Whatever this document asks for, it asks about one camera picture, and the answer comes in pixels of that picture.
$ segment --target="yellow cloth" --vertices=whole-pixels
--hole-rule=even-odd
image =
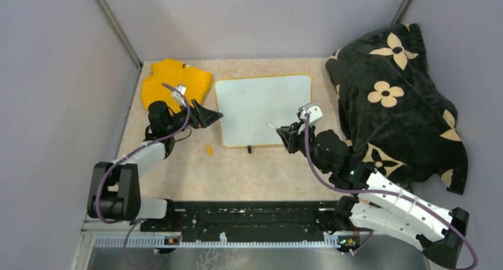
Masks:
[[[164,101],[175,113],[180,111],[179,104],[171,98],[171,91],[165,88],[163,83],[173,87],[184,85],[187,87],[185,92],[187,100],[190,102],[195,99],[202,104],[212,82],[211,73],[174,59],[165,59],[152,64],[151,71],[152,74],[143,82],[141,93],[146,109],[155,101]]]

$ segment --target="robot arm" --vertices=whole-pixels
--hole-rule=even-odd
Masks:
[[[309,129],[305,128],[307,114]],[[299,122],[278,128],[276,133],[282,138],[289,153],[301,151],[304,156],[309,155],[314,166],[321,172],[331,173],[329,182],[335,187],[331,189],[354,195],[342,197],[338,204],[338,213],[344,214],[343,220],[348,220],[345,224],[388,234],[411,244],[443,267],[456,266],[463,242],[432,213],[465,235],[469,218],[465,210],[449,210],[435,206],[389,181],[372,166],[349,155],[346,144],[332,130],[315,135],[314,124],[323,114],[314,103],[300,107],[297,116]],[[397,196],[386,195],[380,191],[393,192]],[[368,200],[379,207],[367,205],[359,199]]]
[[[176,90],[183,94],[185,87],[179,85]],[[187,113],[187,126],[193,129],[206,128],[223,117],[219,112],[202,107],[196,100],[192,100],[192,105],[187,107],[183,100],[175,99],[179,101],[181,108],[178,113],[170,114],[163,101],[153,102],[148,107],[150,125],[145,131],[145,140],[129,158],[112,170],[104,182],[99,200],[104,218],[133,221],[137,218],[162,219],[166,216],[168,200],[142,197],[139,177],[171,154],[176,141],[167,136],[184,127]],[[119,160],[99,162],[94,166],[87,204],[87,213],[92,218],[98,218],[96,198],[104,175]],[[112,190],[114,185],[118,186],[117,190]]]

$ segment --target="cable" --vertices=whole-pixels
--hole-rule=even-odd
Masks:
[[[184,139],[188,139],[188,138],[189,138],[189,136],[191,136],[191,135],[192,135],[192,128],[188,127],[187,129],[189,129],[189,134],[188,134],[186,137],[183,137],[183,138],[180,138],[180,139],[175,140],[174,142],[179,142],[179,141],[182,141],[182,140],[184,140]]]
[[[174,111],[170,106],[168,106],[168,110],[171,112],[171,115],[174,115]]]
[[[149,142],[147,145],[140,145],[135,150],[131,151],[129,154],[127,154],[126,156],[122,157],[120,160],[117,160],[117,162],[115,162],[114,164],[112,164],[112,166],[105,172],[105,174],[103,175],[103,178],[101,178],[100,184],[98,185],[98,192],[96,193],[96,202],[95,202],[95,204],[96,204],[96,215],[98,216],[98,218],[100,219],[100,221],[102,221],[103,223],[114,224],[114,223],[118,223],[119,222],[119,220],[109,221],[109,220],[105,219],[103,217],[102,213],[101,213],[101,208],[100,208],[100,200],[101,200],[101,194],[103,193],[103,187],[105,186],[105,181],[107,180],[107,178],[112,173],[112,170],[114,170],[115,167],[117,167],[118,165],[120,165],[124,161],[128,160],[129,157],[132,157],[133,155],[135,155],[138,151],[143,150],[145,147],[149,147],[152,144],[156,144],[158,142],[165,141],[166,139],[172,138],[175,135],[179,134],[181,131],[183,131],[185,129],[185,127],[189,123],[189,119],[190,119],[190,105],[189,105],[189,101],[187,100],[187,98],[182,93],[180,93],[178,90],[176,90],[174,87],[172,87],[172,86],[170,86],[170,85],[168,85],[166,83],[163,83],[163,86],[165,86],[169,90],[171,90],[173,92],[176,92],[176,93],[178,93],[178,94],[181,95],[181,97],[183,98],[183,101],[185,101],[185,103],[187,104],[187,118],[185,119],[185,122],[183,122],[182,127],[180,127],[180,129],[178,129],[177,131],[173,132],[170,135],[164,136],[162,138],[155,139],[155,140]]]
[[[181,226],[180,236],[178,236],[178,238],[176,239],[178,241],[178,244],[180,244],[180,242],[182,242],[182,237],[183,237],[183,225],[182,225],[182,221],[179,221],[176,224],[178,224],[179,226]]]
[[[359,246],[359,248],[353,250],[353,255],[354,254],[357,254],[365,245],[367,245],[368,241],[370,240],[370,238],[374,235],[374,231],[371,231],[367,237],[365,238],[365,240],[362,242],[362,244]]]
[[[139,220],[135,220],[134,221],[133,226],[129,229],[128,234],[126,234],[126,238],[124,239],[124,243],[122,244],[122,250],[123,250],[123,253],[124,253],[124,259],[126,259],[126,262],[129,264],[129,266],[132,266],[132,267],[138,268],[138,269],[149,268],[149,267],[153,266],[154,264],[156,264],[157,262],[159,262],[159,260],[161,259],[161,255],[159,254],[159,252],[157,252],[155,254],[155,258],[152,259],[152,261],[149,262],[146,265],[137,265],[137,264],[134,264],[128,258],[128,248],[126,246],[128,245],[129,236],[131,235],[131,233],[133,232],[133,230],[135,229],[135,227],[137,225],[139,225],[143,221],[145,221],[145,220],[139,219]]]
[[[399,193],[391,192],[391,191],[386,191],[386,190],[345,190],[345,189],[339,189],[339,188],[334,187],[334,186],[328,184],[327,182],[325,182],[325,180],[323,180],[323,178],[321,178],[321,176],[316,172],[316,168],[315,168],[315,166],[313,164],[313,161],[311,159],[311,154],[309,152],[309,150],[310,150],[309,149],[309,118],[310,118],[309,113],[306,113],[305,114],[305,131],[304,131],[304,145],[305,145],[305,150],[306,150],[305,157],[307,158],[307,163],[309,164],[309,168],[311,168],[311,171],[313,172],[314,176],[316,177],[316,179],[323,186],[325,186],[325,187],[327,187],[330,190],[333,190],[335,192],[346,193],[346,194],[353,194],[353,195],[354,194],[363,194],[363,193],[376,193],[376,194],[390,195],[390,196],[395,196],[395,197],[400,196]],[[414,199],[412,199],[410,197],[407,197],[407,196],[401,196],[401,198],[404,199],[404,200],[406,200],[406,201],[409,201],[411,203],[415,202]],[[440,215],[438,215],[436,212],[431,211],[428,207],[426,207],[425,205],[423,205],[420,202],[416,202],[416,205],[418,207],[422,208],[425,212],[427,212],[430,215],[432,215],[437,220],[439,220],[446,227],[448,227],[450,230],[452,230],[457,236],[459,236],[459,238],[461,238],[461,240],[463,241],[463,243],[466,245],[466,247],[468,248],[468,250],[472,254],[473,263],[470,266],[468,266],[467,268],[455,268],[455,270],[472,270],[472,269],[475,269],[477,267],[477,265],[479,264],[479,258],[477,256],[477,253],[475,253],[475,249],[470,244],[470,242],[468,241],[468,239],[466,239],[466,237],[461,232],[459,232],[455,227],[453,227],[443,217],[440,217]],[[366,242],[367,242],[367,239],[365,239],[365,241],[363,242],[363,244],[360,245],[360,247],[358,249],[361,249],[364,246],[364,244],[366,244]]]

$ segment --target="metal floor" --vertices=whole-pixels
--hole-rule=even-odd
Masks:
[[[128,249],[131,262],[152,261],[152,249]],[[94,248],[88,270],[135,269],[122,248]],[[149,269],[197,270],[426,270],[427,260],[412,246],[384,235],[374,235],[355,257],[335,249],[177,249]]]

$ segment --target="whiteboard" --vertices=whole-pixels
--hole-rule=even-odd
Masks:
[[[309,75],[219,80],[215,83],[225,147],[283,144],[269,127],[298,121],[298,108],[311,102]]]

